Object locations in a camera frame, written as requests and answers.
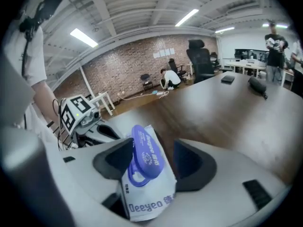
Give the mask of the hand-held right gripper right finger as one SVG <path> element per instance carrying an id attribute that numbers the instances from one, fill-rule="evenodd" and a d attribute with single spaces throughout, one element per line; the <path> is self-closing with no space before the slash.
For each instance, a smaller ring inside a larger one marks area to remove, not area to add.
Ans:
<path id="1" fill-rule="evenodd" d="M 168 227 L 255 227 L 290 190 L 249 157 L 201 142 L 175 140 L 173 160 L 177 196 Z"/>

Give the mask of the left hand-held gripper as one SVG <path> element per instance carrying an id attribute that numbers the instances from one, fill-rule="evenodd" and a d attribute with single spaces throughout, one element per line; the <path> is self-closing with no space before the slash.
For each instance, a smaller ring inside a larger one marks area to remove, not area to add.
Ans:
<path id="1" fill-rule="evenodd" d="M 61 100 L 60 123 L 71 139 L 67 148 L 82 148 L 121 139 L 111 126 L 97 125 L 99 121 L 99 110 L 83 95 Z"/>

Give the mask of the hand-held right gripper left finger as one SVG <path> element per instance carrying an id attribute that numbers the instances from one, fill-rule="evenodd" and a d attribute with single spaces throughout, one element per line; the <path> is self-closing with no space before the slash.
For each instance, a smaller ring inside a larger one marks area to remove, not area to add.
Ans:
<path id="1" fill-rule="evenodd" d="M 62 151 L 76 182 L 102 207 L 129 220 L 122 177 L 133 158 L 133 138 Z"/>

